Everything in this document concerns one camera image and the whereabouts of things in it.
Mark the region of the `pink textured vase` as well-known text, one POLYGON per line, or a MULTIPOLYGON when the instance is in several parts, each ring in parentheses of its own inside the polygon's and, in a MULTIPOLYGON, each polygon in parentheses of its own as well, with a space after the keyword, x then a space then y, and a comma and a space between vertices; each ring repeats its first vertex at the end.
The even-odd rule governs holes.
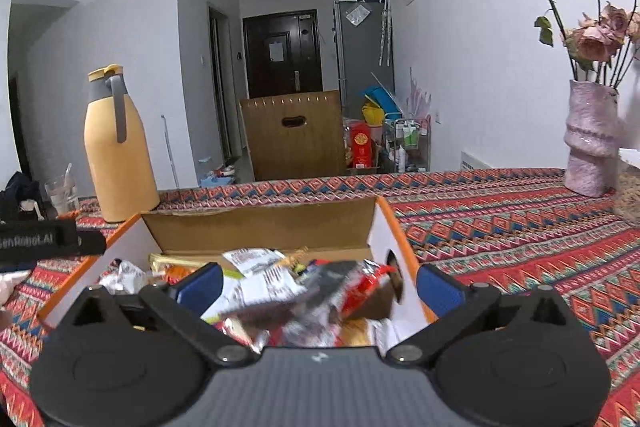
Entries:
POLYGON ((587 197, 605 193, 608 161, 618 152, 617 102, 614 88, 570 80, 564 134, 570 149, 564 184, 570 191, 587 197))

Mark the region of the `black chair with clothes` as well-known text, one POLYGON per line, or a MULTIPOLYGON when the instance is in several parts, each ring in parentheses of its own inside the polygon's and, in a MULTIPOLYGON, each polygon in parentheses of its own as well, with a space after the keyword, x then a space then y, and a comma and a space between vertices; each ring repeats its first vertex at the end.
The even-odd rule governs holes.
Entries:
POLYGON ((47 216, 37 181, 17 171, 1 191, 1 221, 43 220, 47 216))

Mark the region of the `grey refrigerator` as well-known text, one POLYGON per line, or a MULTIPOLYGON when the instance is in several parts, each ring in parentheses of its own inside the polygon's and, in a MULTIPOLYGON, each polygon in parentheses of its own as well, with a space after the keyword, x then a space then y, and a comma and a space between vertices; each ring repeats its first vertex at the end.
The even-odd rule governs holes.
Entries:
POLYGON ((386 0, 338 0, 333 18, 343 115, 357 119, 364 92, 381 86, 395 92, 390 8, 386 0))

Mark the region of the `clear container with seeds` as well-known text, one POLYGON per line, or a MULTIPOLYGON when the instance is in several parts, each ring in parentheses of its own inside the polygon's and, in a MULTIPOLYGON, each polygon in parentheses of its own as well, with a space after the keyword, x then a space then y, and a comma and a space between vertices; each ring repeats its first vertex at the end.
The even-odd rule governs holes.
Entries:
POLYGON ((628 225, 640 225, 640 152, 633 148, 618 150, 614 213, 628 225))

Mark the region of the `red gift box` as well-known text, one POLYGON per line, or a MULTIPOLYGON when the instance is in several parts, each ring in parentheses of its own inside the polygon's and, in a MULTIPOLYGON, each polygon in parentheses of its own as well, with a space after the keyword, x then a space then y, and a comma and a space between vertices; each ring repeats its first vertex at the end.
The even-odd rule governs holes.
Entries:
POLYGON ((353 122, 349 126, 350 149, 352 150, 352 167, 369 169, 373 167, 373 145, 371 130, 364 121, 353 122))

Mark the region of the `white silver snack packet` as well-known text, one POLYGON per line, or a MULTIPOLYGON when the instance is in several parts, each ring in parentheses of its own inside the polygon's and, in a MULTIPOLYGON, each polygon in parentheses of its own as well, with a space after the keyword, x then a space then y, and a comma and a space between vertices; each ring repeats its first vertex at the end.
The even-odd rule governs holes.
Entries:
POLYGON ((235 313, 295 303, 307 292, 291 270, 291 262, 297 261, 281 251, 242 248, 227 251, 221 257, 241 277, 224 276, 220 296, 200 315, 209 324, 235 313))

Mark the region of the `red silver snack packet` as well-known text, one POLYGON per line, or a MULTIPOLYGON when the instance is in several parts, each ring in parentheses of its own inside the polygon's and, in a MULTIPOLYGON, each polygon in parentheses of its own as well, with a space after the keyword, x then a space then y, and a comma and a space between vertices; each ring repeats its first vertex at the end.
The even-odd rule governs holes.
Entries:
POLYGON ((375 347, 399 341, 390 308, 396 269, 370 260, 320 262, 294 275, 307 292, 295 303, 248 310, 213 325, 259 353, 267 347, 375 347))

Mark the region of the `drinking glass with straw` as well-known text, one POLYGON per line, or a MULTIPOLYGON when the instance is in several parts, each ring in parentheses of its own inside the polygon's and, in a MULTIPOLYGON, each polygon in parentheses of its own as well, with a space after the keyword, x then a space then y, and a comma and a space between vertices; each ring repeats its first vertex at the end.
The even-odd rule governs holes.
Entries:
POLYGON ((73 164, 70 162, 61 176, 44 184, 51 205, 59 216, 79 209, 77 185, 72 169, 73 164))

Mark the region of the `orange gold snack bar packet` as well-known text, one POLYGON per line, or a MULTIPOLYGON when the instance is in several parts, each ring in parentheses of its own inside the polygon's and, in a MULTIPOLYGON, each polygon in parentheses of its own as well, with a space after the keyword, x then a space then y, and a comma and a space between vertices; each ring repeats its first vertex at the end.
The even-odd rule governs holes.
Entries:
POLYGON ((175 257, 160 253, 149 254, 151 271, 164 282, 173 284, 180 282, 188 275, 201 269, 210 262, 219 263, 217 258, 175 257))

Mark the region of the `orange cardboard pumpkin box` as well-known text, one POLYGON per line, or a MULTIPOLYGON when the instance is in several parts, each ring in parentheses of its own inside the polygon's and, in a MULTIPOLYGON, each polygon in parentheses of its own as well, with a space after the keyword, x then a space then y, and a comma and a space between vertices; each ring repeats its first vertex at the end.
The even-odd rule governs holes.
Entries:
POLYGON ((162 254, 229 268, 222 255, 250 247, 285 254, 303 249, 309 259, 394 260, 402 278, 401 296, 390 308, 396 333, 406 338, 437 319, 418 295, 419 263, 392 207, 382 197, 367 197, 206 212, 155 211, 131 217, 107 239, 103 256, 81 262, 55 291, 40 309, 39 320, 49 329, 58 326, 81 291, 96 283, 116 259, 145 269, 152 254, 162 254))

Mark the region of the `dark entrance door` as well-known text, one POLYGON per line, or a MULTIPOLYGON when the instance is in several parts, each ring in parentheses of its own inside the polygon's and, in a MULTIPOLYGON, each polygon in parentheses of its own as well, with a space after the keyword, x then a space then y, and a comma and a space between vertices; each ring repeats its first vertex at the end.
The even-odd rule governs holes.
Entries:
POLYGON ((317 11, 245 17, 249 98, 323 90, 317 11))

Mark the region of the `yellow thermos jug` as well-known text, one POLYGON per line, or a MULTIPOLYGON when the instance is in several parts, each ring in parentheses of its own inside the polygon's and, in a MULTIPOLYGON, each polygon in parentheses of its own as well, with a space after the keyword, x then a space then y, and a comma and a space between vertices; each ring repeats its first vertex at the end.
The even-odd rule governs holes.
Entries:
POLYGON ((160 203, 144 127, 122 66, 89 72, 88 83, 84 143, 91 180, 103 219, 124 222, 160 203))

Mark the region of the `wooden chair back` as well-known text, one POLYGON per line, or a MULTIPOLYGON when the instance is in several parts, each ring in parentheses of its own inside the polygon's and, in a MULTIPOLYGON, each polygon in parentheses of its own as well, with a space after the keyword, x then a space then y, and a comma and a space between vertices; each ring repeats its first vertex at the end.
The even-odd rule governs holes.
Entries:
POLYGON ((240 102, 257 181, 343 176, 346 153, 340 95, 296 93, 240 102))

